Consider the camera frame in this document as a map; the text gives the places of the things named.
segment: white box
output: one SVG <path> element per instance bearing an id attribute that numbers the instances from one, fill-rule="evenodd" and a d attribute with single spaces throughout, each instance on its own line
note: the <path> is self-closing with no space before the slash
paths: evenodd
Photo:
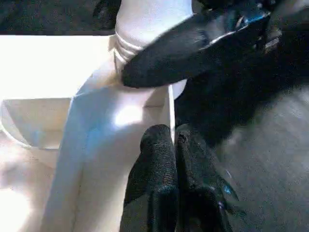
<path id="1" fill-rule="evenodd" d="M 106 73 L 107 66 L 101 71 Z M 42 232 L 118 231 L 127 177 L 143 133 L 166 124 L 174 139 L 171 86 L 104 87 L 115 73 L 103 79 L 99 73 L 71 101 Z"/>

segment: gray surface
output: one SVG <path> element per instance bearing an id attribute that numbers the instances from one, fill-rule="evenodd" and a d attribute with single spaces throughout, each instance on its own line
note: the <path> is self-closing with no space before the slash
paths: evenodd
<path id="1" fill-rule="evenodd" d="M 308 87 L 257 110 L 217 152 L 259 231 L 309 231 Z"/>

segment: white container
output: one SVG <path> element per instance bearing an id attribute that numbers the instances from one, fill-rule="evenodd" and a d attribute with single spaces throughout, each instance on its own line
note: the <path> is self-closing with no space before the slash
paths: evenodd
<path id="1" fill-rule="evenodd" d="M 193 15 L 192 0 L 122 0 L 116 22 L 117 70 L 160 35 Z M 173 84 L 174 99 L 186 80 Z"/>
<path id="2" fill-rule="evenodd" d="M 113 36 L 0 36 L 0 130 L 55 168 L 70 100 L 113 44 Z M 114 64 L 103 69 L 107 78 Z"/>
<path id="3" fill-rule="evenodd" d="M 109 79 L 117 79 L 115 71 Z M 102 83 L 90 78 L 71 101 L 42 232 L 118 231 L 143 133 L 166 124 L 174 138 L 171 86 L 132 89 Z"/>

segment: gray fabric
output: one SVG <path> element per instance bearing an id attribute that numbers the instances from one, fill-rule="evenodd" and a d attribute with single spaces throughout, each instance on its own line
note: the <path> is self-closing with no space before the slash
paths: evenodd
<path id="1" fill-rule="evenodd" d="M 260 231 L 309 230 L 309 87 L 258 109 L 216 152 Z"/>

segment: white plastic bottle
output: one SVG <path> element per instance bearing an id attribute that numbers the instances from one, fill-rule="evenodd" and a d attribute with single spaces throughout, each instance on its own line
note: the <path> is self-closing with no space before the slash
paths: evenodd
<path id="1" fill-rule="evenodd" d="M 115 65 L 123 65 L 159 35 L 192 16 L 192 0 L 122 0 L 116 21 Z M 186 80 L 173 84 L 174 99 Z"/>

